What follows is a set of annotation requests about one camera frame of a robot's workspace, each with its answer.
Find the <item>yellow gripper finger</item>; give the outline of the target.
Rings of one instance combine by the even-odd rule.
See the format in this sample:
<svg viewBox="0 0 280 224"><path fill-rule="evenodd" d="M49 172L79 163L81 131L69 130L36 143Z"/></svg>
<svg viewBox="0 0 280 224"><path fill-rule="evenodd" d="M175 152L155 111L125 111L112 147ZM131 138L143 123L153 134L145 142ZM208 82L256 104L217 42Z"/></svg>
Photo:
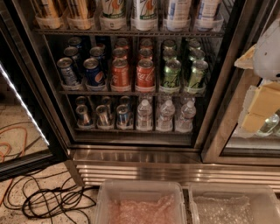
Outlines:
<svg viewBox="0 0 280 224"><path fill-rule="evenodd" d="M256 46L252 45L239 59L235 61L234 65L241 69L252 69L255 49Z"/></svg>
<svg viewBox="0 0 280 224"><path fill-rule="evenodd" d="M280 83L269 81L260 87L250 86L242 108L241 128L256 133L280 109Z"/></svg>

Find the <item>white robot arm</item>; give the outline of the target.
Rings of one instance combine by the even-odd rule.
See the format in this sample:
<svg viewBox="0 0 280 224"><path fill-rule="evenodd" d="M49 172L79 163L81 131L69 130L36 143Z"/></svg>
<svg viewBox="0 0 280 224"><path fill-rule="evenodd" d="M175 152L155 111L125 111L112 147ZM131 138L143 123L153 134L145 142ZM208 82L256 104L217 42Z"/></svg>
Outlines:
<svg viewBox="0 0 280 224"><path fill-rule="evenodd" d="M253 136L280 109L280 19L276 19L257 43L234 63L236 67L252 70L262 78L260 87L250 86L238 119L238 131Z"/></svg>

